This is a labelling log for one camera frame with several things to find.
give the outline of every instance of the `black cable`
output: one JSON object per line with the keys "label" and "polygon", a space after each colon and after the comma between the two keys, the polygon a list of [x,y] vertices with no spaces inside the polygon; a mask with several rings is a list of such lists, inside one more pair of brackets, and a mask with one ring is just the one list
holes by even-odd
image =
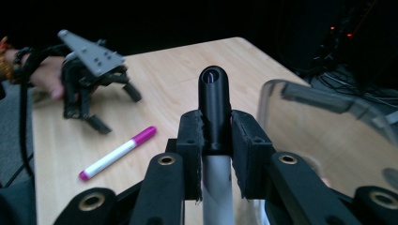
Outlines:
{"label": "black cable", "polygon": [[23,158],[23,165],[26,168],[27,174],[32,177],[34,176],[32,168],[30,168],[29,160],[27,156],[26,148],[26,120],[27,120],[27,88],[28,88],[29,76],[23,70],[22,81],[21,81],[21,99],[20,99],[20,149],[21,156]]}
{"label": "black cable", "polygon": [[53,53],[60,53],[66,48],[66,45],[57,45],[44,49],[42,51],[33,51],[30,53],[28,59],[23,66],[22,81],[21,81],[21,104],[20,104],[20,147],[21,156],[23,159],[23,166],[30,177],[34,176],[32,168],[29,165],[29,158],[27,156],[26,148],[26,120],[27,120],[27,89],[29,87],[29,78],[33,72],[40,66],[41,62]]}
{"label": "black cable", "polygon": [[[30,161],[33,158],[33,153],[30,154],[28,160]],[[21,171],[25,168],[25,165],[21,165],[20,168],[18,168],[18,170],[11,176],[11,178],[9,178],[9,180],[6,182],[6,184],[4,185],[4,188],[8,188],[12,182],[14,182],[14,180],[18,177],[18,175],[21,173]]]}

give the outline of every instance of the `transparent acrylic shield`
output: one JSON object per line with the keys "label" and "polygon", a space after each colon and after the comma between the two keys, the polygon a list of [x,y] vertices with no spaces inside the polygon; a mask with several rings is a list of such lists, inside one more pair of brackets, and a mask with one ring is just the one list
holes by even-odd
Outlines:
{"label": "transparent acrylic shield", "polygon": [[362,186],[398,191],[396,134],[363,99],[272,80],[256,118],[277,151],[299,154],[331,188],[350,197]]}

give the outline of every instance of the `pink marker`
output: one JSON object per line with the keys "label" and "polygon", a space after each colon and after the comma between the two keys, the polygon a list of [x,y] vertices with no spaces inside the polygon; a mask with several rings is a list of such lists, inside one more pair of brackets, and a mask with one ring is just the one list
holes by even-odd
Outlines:
{"label": "pink marker", "polygon": [[132,137],[128,142],[125,142],[123,145],[116,148],[114,151],[80,172],[79,177],[84,181],[90,179],[91,177],[95,176],[97,173],[101,172],[103,169],[114,163],[116,160],[126,155],[135,147],[138,147],[142,143],[146,142],[148,139],[153,137],[155,133],[156,127],[154,126],[144,129],[139,134]]}

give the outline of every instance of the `gray metal bracket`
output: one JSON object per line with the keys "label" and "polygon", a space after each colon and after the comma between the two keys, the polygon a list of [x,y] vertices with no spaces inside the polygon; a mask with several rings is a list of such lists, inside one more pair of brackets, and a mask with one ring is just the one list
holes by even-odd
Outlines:
{"label": "gray metal bracket", "polygon": [[125,62],[124,57],[117,52],[112,52],[68,30],[58,32],[58,37],[72,50],[72,53],[67,58],[78,57],[96,77]]}

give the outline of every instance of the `dark background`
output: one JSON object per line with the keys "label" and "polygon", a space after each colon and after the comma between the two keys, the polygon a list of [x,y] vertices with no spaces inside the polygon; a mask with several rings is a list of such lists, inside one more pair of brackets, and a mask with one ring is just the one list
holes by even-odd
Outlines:
{"label": "dark background", "polygon": [[123,55],[243,37],[297,73],[347,65],[360,88],[398,89],[395,0],[7,1],[0,35],[17,48],[67,29]]}

